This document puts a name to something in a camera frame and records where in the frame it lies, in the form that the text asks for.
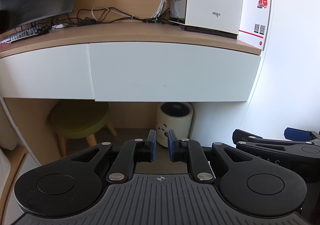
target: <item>red illustration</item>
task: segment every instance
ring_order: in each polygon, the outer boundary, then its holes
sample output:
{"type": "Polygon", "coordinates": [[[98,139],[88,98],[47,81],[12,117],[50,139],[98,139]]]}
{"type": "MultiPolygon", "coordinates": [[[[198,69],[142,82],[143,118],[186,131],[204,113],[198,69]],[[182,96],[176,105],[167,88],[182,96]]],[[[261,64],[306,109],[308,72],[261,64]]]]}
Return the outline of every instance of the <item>red illustration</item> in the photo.
{"type": "Polygon", "coordinates": [[[258,1],[258,8],[267,8],[268,7],[268,0],[259,0],[258,1]]]}

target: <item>white curtain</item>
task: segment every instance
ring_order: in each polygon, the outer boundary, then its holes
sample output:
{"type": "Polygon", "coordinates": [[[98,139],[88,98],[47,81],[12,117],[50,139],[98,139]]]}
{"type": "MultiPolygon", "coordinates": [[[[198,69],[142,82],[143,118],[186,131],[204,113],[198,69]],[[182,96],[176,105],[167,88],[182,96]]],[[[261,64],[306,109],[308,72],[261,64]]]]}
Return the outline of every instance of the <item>white curtain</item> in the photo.
{"type": "Polygon", "coordinates": [[[10,172],[10,162],[0,149],[0,196],[10,172]]]}

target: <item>green cushion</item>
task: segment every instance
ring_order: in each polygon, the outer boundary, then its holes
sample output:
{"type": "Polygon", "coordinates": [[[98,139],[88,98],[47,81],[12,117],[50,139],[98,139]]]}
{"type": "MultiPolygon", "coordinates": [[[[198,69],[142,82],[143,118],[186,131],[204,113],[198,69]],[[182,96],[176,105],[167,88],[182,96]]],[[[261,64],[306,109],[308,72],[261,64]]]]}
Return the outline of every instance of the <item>green cushion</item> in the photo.
{"type": "Polygon", "coordinates": [[[108,122],[108,103],[64,99],[53,107],[48,119],[57,134],[67,138],[83,138],[94,134],[108,122]]]}

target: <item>red stripe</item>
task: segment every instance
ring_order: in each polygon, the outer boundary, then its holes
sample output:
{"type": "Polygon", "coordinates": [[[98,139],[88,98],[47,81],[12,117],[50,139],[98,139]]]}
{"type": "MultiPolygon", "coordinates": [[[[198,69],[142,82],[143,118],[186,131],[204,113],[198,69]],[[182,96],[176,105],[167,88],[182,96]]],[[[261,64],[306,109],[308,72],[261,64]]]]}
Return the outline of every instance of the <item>red stripe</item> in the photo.
{"type": "Polygon", "coordinates": [[[240,32],[244,32],[244,33],[246,33],[246,34],[251,34],[251,35],[254,35],[254,36],[256,36],[256,37],[260,37],[260,38],[263,39],[263,36],[260,36],[260,35],[257,35],[257,34],[252,34],[252,33],[246,32],[246,31],[242,31],[242,30],[239,30],[239,31],[240,31],[240,32]]]}

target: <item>keyboard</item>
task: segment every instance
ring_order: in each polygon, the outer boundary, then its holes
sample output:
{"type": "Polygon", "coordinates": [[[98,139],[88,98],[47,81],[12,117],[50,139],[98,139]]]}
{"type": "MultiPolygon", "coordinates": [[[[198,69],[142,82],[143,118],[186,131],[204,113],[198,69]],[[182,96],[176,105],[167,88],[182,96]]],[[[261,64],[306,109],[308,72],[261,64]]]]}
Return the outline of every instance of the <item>keyboard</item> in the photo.
{"type": "Polygon", "coordinates": [[[51,30],[51,26],[48,25],[41,25],[41,26],[34,26],[14,34],[8,35],[4,39],[0,40],[0,43],[9,43],[9,42],[16,42],[21,39],[26,39],[34,36],[39,36],[42,34],[46,34],[51,30]]]}

